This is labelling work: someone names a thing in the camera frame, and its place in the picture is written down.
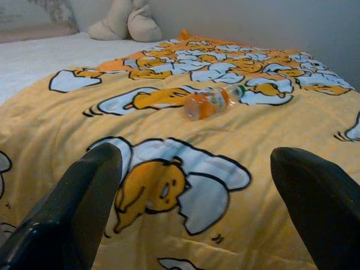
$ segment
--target orange juice bottle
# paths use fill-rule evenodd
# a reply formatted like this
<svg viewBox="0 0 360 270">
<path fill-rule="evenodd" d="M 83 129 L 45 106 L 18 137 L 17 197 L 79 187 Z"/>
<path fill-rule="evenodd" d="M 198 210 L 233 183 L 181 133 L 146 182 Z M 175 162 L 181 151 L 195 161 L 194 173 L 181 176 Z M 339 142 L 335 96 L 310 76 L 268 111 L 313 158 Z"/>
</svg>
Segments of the orange juice bottle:
<svg viewBox="0 0 360 270">
<path fill-rule="evenodd" d="M 192 94 L 185 100 L 185 115 L 191 121 L 207 118 L 238 103 L 244 92 L 242 85 L 227 85 Z"/>
</svg>

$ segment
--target yellow blanket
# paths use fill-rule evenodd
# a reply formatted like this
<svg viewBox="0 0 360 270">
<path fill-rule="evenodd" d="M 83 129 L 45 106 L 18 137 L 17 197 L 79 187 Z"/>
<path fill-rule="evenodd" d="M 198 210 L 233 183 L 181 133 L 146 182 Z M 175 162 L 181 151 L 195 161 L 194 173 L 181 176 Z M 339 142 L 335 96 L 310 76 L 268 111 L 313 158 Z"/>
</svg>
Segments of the yellow blanket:
<svg viewBox="0 0 360 270">
<path fill-rule="evenodd" d="M 245 87 L 237 106 L 184 117 L 188 95 L 225 84 Z M 123 175 L 93 269 L 315 269 L 270 153 L 300 147 L 359 180 L 359 102 L 306 52 L 185 32 L 61 70 L 0 107 L 2 227 L 14 230 L 71 163 L 111 142 Z"/>
</svg>

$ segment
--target gray wall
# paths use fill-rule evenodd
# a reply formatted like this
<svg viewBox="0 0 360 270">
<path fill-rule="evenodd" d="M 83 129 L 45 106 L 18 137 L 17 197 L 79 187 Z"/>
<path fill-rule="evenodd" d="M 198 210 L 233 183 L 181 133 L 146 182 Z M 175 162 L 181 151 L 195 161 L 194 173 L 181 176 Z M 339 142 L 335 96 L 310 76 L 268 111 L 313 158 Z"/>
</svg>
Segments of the gray wall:
<svg viewBox="0 0 360 270">
<path fill-rule="evenodd" d="M 360 0 L 150 0 L 165 38 L 190 34 L 315 55 L 360 90 Z"/>
</svg>

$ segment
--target white bed sheet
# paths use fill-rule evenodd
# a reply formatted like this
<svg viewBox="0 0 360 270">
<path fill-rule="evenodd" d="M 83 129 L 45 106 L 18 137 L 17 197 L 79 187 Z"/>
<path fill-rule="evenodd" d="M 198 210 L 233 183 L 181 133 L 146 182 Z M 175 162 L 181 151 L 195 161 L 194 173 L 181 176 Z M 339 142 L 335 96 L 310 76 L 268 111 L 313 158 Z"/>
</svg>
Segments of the white bed sheet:
<svg viewBox="0 0 360 270">
<path fill-rule="evenodd" d="M 97 66 L 158 42 L 100 41 L 86 33 L 0 44 L 0 105 L 43 77 L 71 66 Z"/>
</svg>

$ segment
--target mattress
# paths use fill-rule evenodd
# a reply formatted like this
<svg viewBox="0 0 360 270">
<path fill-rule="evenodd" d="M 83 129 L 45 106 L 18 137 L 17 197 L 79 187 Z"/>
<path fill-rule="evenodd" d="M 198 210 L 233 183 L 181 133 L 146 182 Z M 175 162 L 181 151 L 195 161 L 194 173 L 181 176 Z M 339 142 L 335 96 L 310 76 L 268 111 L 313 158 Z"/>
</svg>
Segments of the mattress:
<svg viewBox="0 0 360 270">
<path fill-rule="evenodd" d="M 185 32 L 84 62 L 0 107 L 7 226 L 70 164 L 111 143 L 122 174 L 93 269 L 316 269 L 273 184 L 270 154 L 303 148 L 359 181 L 360 94 L 350 84 L 306 52 Z M 228 84 L 244 89 L 233 108 L 184 116 L 188 97 Z"/>
<path fill-rule="evenodd" d="M 0 44 L 0 105 L 25 87 L 69 66 L 100 63 L 145 50 L 156 43 L 99 41 L 86 33 Z"/>
</svg>

